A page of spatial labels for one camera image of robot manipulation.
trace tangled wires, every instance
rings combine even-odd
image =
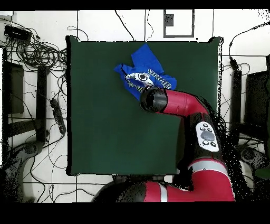
[[[30,66],[32,68],[38,68],[39,66],[47,66],[50,70],[54,71],[66,69],[66,49],[60,50],[52,43],[41,42],[40,37],[33,28],[25,28],[13,21],[0,18],[0,23],[7,24],[6,22],[11,22],[15,27],[31,33],[29,41],[21,41],[11,37],[7,37],[6,42],[1,41],[1,44],[4,44],[6,48],[11,48],[8,58],[11,56],[13,51],[16,51],[19,60],[13,60],[19,63],[24,63],[26,67]]]
[[[214,127],[216,128],[217,136],[220,140],[221,154],[228,168],[228,175],[232,182],[233,192],[236,201],[250,201],[253,199],[251,189],[247,186],[245,178],[242,175],[241,164],[238,159],[238,153],[234,148],[231,135],[226,131],[226,123],[221,115],[217,115],[211,105],[203,98],[200,100],[206,105],[210,112],[210,117]]]

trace power adapter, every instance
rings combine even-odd
[[[9,25],[5,26],[4,35],[11,39],[17,39],[24,42],[30,42],[31,40],[31,32]]]

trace control buttons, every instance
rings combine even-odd
[[[201,136],[202,139],[208,140],[208,141],[211,141],[211,142],[215,140],[215,136],[213,135],[213,133],[208,132],[206,130],[203,131],[200,136]]]

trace metal stand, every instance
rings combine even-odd
[[[36,141],[27,142],[9,151],[5,157],[4,168],[0,169],[4,184],[0,187],[3,193],[1,201],[5,202],[34,202],[34,199],[26,199],[23,193],[23,170],[27,160],[42,151],[42,147],[48,136],[46,130],[46,95],[47,75],[49,69],[46,66],[38,67],[37,70],[37,95],[36,95],[36,119],[25,122],[8,124],[5,131],[6,137],[36,130]]]

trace white control panel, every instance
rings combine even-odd
[[[218,152],[218,144],[214,129],[207,122],[200,122],[196,125],[196,132],[199,146],[211,152]]]

